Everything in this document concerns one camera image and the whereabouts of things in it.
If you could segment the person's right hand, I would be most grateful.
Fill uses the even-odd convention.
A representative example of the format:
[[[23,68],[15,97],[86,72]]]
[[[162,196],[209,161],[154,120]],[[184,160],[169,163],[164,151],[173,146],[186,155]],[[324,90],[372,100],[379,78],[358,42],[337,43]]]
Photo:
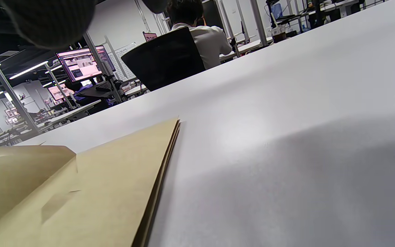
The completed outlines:
[[[42,49],[78,41],[95,17],[97,0],[0,0],[14,33]]]

